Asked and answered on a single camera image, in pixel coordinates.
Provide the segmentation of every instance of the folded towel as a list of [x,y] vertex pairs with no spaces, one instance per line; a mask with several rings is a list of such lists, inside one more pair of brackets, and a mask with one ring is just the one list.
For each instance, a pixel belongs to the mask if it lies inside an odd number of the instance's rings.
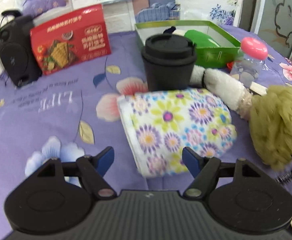
[[235,141],[230,112],[206,89],[150,92],[117,100],[121,121],[144,177],[187,171],[182,149],[220,157]]

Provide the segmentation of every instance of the speaker handle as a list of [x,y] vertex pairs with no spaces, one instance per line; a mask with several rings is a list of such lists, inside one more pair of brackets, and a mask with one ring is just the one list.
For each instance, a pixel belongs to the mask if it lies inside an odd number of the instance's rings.
[[15,18],[22,16],[22,13],[19,10],[6,10],[1,13],[1,16],[13,16]]

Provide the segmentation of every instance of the black cup lid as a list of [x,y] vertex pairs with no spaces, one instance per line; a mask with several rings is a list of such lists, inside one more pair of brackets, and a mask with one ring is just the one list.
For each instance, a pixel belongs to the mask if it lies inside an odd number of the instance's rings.
[[196,61],[195,44],[183,36],[158,34],[146,40],[142,56],[159,65],[186,65]]

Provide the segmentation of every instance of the food packaging box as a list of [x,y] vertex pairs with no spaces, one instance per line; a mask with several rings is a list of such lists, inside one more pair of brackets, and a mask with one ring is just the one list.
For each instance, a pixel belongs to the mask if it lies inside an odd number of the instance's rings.
[[100,4],[34,27],[30,38],[33,54],[45,75],[111,53]]
[[204,48],[197,47],[196,65],[205,68],[224,68],[228,62],[232,62],[238,55],[240,42],[210,21],[197,20],[170,20],[158,22],[137,23],[138,45],[140,49],[145,45],[148,37],[161,34],[169,27],[175,26],[179,30],[197,30],[211,36],[220,47]]

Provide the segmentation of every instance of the pink jar cap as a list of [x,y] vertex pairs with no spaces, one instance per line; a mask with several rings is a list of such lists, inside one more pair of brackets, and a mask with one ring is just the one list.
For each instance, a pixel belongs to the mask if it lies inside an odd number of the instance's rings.
[[267,47],[264,42],[261,42],[252,37],[245,37],[240,45],[242,51],[259,60],[264,60],[267,58]]

